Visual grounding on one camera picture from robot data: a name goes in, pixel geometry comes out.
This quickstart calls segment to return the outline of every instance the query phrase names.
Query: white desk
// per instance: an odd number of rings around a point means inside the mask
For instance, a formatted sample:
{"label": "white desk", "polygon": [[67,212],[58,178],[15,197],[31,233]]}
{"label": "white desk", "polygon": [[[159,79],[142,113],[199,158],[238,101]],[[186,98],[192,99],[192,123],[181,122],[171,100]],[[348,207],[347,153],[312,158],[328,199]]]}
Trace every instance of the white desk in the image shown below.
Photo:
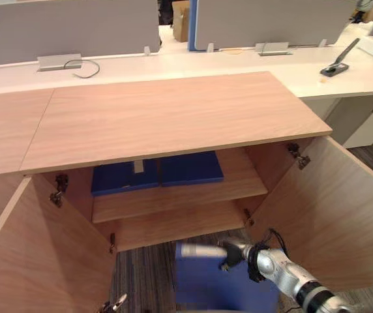
{"label": "white desk", "polygon": [[354,38],[367,34],[369,27],[350,24],[333,46],[293,48],[292,55],[260,57],[253,50],[243,50],[240,54],[188,52],[186,42],[175,41],[172,30],[160,26],[163,43],[156,55],[99,58],[96,61],[101,71],[87,80],[75,78],[72,73],[91,73],[94,68],[90,64],[84,64],[81,70],[53,72],[37,72],[36,63],[0,67],[0,93],[268,70],[325,118],[336,98],[373,95],[373,57],[357,48],[345,59],[350,65],[348,71],[334,78],[319,74]]}

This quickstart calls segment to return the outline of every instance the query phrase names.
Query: blue object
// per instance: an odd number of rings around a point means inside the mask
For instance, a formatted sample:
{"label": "blue object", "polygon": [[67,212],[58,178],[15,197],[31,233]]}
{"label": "blue object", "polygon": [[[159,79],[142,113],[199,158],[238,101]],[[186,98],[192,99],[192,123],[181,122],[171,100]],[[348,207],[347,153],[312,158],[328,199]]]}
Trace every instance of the blue object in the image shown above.
{"label": "blue object", "polygon": [[276,312],[278,288],[268,280],[250,280],[246,262],[221,271],[218,265],[223,258],[183,258],[181,245],[176,247],[177,303],[191,304],[196,310]]}
{"label": "blue object", "polygon": [[196,20],[198,0],[189,0],[189,29],[188,29],[188,50],[198,51],[195,48]]}
{"label": "blue object", "polygon": [[162,186],[216,183],[224,176],[214,151],[160,159]]}
{"label": "blue object", "polygon": [[143,160],[143,169],[142,173],[134,173],[133,162],[97,166],[91,194],[97,197],[159,186],[156,160]]}

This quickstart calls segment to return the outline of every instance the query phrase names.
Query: open cabinet door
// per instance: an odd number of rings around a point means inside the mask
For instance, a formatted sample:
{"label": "open cabinet door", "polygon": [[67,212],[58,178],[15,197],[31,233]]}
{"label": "open cabinet door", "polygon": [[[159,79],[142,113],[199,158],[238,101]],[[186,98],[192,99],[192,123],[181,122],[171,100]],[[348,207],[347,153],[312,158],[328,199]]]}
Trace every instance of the open cabinet door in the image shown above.
{"label": "open cabinet door", "polygon": [[115,254],[41,175],[25,177],[0,216],[0,312],[96,312]]}
{"label": "open cabinet door", "polygon": [[326,286],[348,290],[373,285],[373,171],[331,138],[316,138],[248,226],[253,240],[274,227],[292,261]]}

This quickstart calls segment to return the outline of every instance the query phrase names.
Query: black stapler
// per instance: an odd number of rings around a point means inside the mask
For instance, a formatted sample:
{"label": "black stapler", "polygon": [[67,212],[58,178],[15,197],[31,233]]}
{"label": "black stapler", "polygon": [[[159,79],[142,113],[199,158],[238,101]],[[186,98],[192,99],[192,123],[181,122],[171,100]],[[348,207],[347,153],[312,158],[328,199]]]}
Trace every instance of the black stapler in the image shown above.
{"label": "black stapler", "polygon": [[354,46],[359,42],[359,38],[356,38],[336,59],[336,61],[333,64],[330,64],[328,67],[323,68],[320,72],[320,74],[323,74],[327,77],[333,77],[337,74],[340,74],[341,72],[344,72],[349,68],[349,65],[342,63],[343,59],[347,54],[350,52],[350,50],[353,49]]}

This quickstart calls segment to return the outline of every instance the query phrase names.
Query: cabinet hinge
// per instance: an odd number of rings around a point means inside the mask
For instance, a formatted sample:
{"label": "cabinet hinge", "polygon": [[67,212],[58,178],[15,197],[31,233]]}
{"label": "cabinet hinge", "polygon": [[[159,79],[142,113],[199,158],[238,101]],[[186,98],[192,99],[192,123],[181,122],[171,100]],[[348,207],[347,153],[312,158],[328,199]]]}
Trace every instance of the cabinet hinge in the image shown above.
{"label": "cabinet hinge", "polygon": [[121,308],[123,303],[126,301],[126,299],[127,299],[127,293],[125,293],[120,298],[118,298],[118,300],[115,303],[111,303],[111,302],[107,301],[102,305],[102,307],[99,308],[97,313],[117,312]]}
{"label": "cabinet hinge", "polygon": [[114,249],[115,249],[115,233],[111,233],[110,234],[110,249],[108,252],[110,254],[113,254]]}
{"label": "cabinet hinge", "polygon": [[57,183],[57,191],[50,194],[50,201],[52,201],[57,207],[61,207],[63,204],[63,194],[67,191],[69,184],[69,177],[66,174],[60,174],[56,176],[55,182]]}
{"label": "cabinet hinge", "polygon": [[301,156],[299,152],[299,145],[298,143],[290,143],[287,145],[288,152],[291,153],[293,158],[296,158],[298,161],[298,167],[300,170],[303,170],[305,166],[307,166],[308,163],[311,162],[310,157],[307,156]]}
{"label": "cabinet hinge", "polygon": [[252,215],[250,215],[250,212],[248,209],[244,209],[243,212],[245,212],[245,216],[246,216],[246,222],[245,224],[248,222],[249,225],[253,226],[254,225],[254,220],[252,220]]}

